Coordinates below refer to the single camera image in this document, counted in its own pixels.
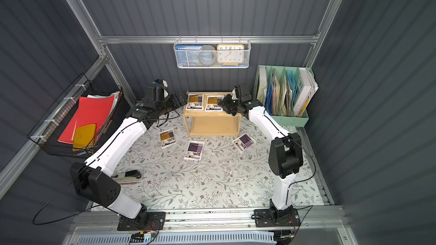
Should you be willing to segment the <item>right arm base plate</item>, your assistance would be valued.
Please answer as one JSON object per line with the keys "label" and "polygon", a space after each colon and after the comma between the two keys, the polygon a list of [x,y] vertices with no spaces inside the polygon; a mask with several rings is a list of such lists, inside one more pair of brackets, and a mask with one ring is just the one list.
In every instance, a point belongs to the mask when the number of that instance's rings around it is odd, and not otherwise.
{"label": "right arm base plate", "polygon": [[252,220],[258,228],[278,227],[297,227],[301,225],[298,210],[293,206],[276,210],[273,206],[269,209],[256,209],[252,215]]}

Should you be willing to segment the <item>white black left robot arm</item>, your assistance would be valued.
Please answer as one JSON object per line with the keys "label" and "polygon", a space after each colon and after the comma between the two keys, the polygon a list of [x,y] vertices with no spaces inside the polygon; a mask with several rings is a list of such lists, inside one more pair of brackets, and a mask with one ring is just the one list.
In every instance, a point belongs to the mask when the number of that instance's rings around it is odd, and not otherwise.
{"label": "white black left robot arm", "polygon": [[145,216],[146,207],[121,190],[112,175],[120,160],[136,140],[154,123],[187,104],[187,94],[168,94],[161,83],[148,86],[144,98],[126,114],[113,135],[84,163],[70,168],[72,183],[77,195],[122,215],[138,220]]}

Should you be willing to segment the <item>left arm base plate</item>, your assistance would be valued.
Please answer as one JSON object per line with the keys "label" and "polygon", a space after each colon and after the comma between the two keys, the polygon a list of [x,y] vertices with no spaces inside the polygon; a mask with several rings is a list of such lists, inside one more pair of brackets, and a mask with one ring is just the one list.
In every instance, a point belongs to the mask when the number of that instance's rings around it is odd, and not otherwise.
{"label": "left arm base plate", "polygon": [[117,231],[157,231],[162,230],[166,219],[165,212],[141,211],[136,218],[121,216]]}

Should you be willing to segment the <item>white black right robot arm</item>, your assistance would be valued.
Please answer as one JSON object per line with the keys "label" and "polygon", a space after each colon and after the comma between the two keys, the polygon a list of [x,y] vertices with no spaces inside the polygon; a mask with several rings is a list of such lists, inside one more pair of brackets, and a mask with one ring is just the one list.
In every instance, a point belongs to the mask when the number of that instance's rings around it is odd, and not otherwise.
{"label": "white black right robot arm", "polygon": [[282,128],[263,104],[252,97],[246,84],[235,86],[219,105],[227,114],[235,116],[239,113],[247,118],[270,141],[268,163],[275,181],[269,217],[274,222],[288,218],[293,210],[290,202],[292,185],[304,163],[300,136]]}

